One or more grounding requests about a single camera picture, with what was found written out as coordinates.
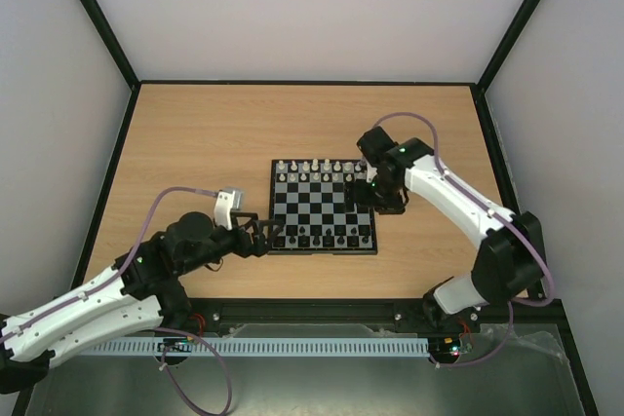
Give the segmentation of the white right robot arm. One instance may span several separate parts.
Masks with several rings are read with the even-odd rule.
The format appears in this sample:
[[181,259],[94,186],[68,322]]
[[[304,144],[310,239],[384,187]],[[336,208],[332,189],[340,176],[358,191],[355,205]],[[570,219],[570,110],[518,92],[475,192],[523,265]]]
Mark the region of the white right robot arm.
[[398,143],[376,126],[357,147],[359,161],[272,161],[269,215],[283,225],[272,253],[376,253],[375,216],[402,214],[410,195],[417,195],[477,250],[471,272],[424,294],[421,315],[431,327],[447,329],[470,308],[504,305],[544,278],[543,236],[534,215],[488,200],[418,138]]

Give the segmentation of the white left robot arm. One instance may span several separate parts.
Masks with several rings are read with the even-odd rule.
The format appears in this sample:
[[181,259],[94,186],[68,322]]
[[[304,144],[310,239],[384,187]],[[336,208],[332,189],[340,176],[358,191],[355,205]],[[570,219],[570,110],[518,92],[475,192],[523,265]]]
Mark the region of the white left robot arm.
[[266,254],[284,224],[237,212],[216,225],[189,212],[118,257],[80,287],[28,313],[1,320],[1,392],[17,393],[50,369],[111,339],[158,327],[177,328],[191,315],[179,279],[224,256]]

